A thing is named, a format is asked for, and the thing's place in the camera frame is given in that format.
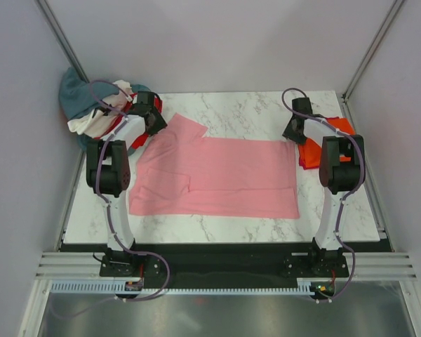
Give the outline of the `pink t-shirt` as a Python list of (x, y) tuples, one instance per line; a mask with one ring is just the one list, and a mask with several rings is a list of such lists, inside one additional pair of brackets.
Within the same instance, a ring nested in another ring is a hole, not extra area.
[(206, 131), (175, 114), (152, 138), (136, 163), (130, 214), (300, 217), (292, 143), (213, 138)]

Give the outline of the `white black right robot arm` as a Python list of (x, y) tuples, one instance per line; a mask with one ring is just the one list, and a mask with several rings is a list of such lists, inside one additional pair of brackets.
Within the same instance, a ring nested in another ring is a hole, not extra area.
[(288, 256), (286, 273), (291, 277), (348, 277), (342, 231), (348, 199), (363, 185), (366, 175), (364, 140), (331, 125), (314, 114), (307, 96), (284, 105), (292, 117), (283, 137), (297, 145), (313, 140), (321, 148), (319, 181), (324, 187), (319, 228), (306, 256)]

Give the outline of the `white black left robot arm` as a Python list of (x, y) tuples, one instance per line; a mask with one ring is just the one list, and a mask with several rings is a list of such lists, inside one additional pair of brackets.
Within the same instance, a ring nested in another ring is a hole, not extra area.
[(162, 100), (151, 91), (139, 91), (119, 111), (108, 131), (86, 148), (86, 182), (102, 202), (107, 224), (107, 248), (101, 258), (102, 277), (143, 277), (144, 258), (136, 249), (126, 204), (131, 182), (129, 151), (142, 147), (167, 123)]

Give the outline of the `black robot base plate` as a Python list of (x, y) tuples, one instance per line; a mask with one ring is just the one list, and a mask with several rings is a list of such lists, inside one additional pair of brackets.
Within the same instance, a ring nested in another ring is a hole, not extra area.
[[(288, 256), (306, 256), (311, 243), (275, 244), (140, 244), (143, 279), (148, 287), (167, 283), (168, 288), (185, 286), (265, 287), (294, 286), (299, 278), (323, 280), (344, 277), (291, 277), (286, 273)], [(101, 262), (104, 244), (62, 244), (63, 253), (96, 253)], [(343, 251), (355, 256), (361, 252), (391, 252), (389, 241), (350, 242)]]

